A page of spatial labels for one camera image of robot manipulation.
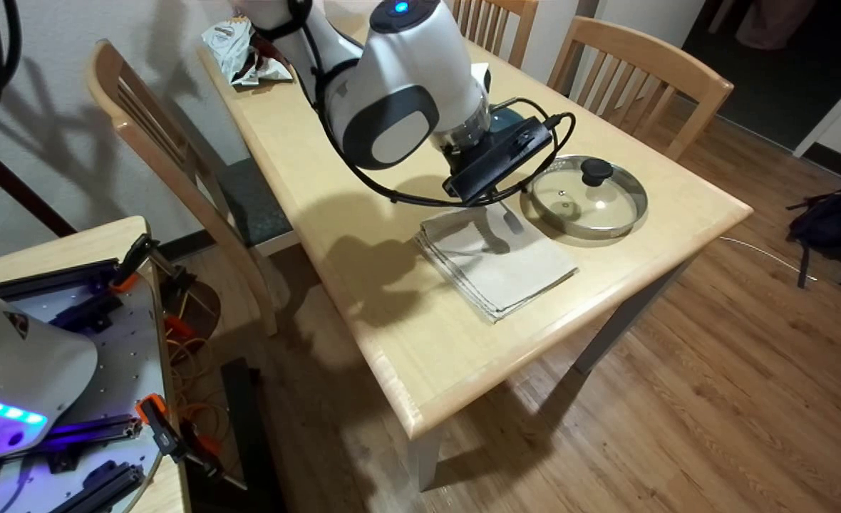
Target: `doorway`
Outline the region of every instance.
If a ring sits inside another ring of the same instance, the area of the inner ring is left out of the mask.
[[[780,49],[737,43],[753,0],[736,0],[710,33],[716,6],[717,0],[703,6],[683,50],[736,86],[720,116],[793,152],[841,99],[841,0],[817,0]]]

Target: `pot lid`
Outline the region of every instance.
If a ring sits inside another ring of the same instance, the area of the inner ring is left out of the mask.
[[[543,223],[583,238],[623,237],[646,211],[645,186],[596,156],[558,156],[528,190]]]

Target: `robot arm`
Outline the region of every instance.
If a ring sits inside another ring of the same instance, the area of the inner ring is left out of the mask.
[[[381,0],[364,46],[338,33],[310,0],[235,3],[291,60],[327,139],[354,171],[391,167],[432,137],[451,160],[445,190],[458,196],[455,206],[482,206],[499,180],[553,139],[533,119],[491,132],[486,93],[442,0]],[[358,180],[391,199],[415,201],[364,174]]]

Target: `hardwood floor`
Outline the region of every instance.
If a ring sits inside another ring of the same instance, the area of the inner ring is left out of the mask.
[[[230,270],[188,267],[221,294],[221,328],[188,402],[230,439],[210,364],[244,352],[265,374],[265,418],[291,511],[841,511],[841,264],[816,258],[794,288],[783,238],[800,196],[841,176],[716,123],[689,164],[754,207],[693,258],[580,384],[569,338],[445,425],[421,496],[405,435],[300,248],[277,257],[291,301],[265,338]]]

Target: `desk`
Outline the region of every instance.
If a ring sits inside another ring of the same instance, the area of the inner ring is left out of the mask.
[[[476,62],[491,62],[492,102],[522,93],[546,112],[573,112],[579,123],[565,154],[605,156],[636,174],[649,196],[639,230],[605,248],[568,246],[576,275],[486,325],[414,243],[419,223],[435,211],[391,206],[350,176],[297,83],[235,93],[208,50],[200,55],[392,414],[425,452],[419,479],[432,469],[435,428],[448,415],[546,348],[608,318],[750,213],[744,201],[471,46]],[[374,176],[438,193],[448,163],[425,146]]]
[[[50,238],[17,253],[0,257],[0,281],[19,278],[32,273],[49,273],[59,267],[74,267],[83,263],[99,263],[99,258],[121,258],[131,243],[144,233],[141,216],[124,216],[120,223],[107,223],[90,230],[80,230],[64,238]],[[171,458],[159,458],[156,474],[147,479],[137,511],[186,511],[181,498],[181,479],[180,468]]]

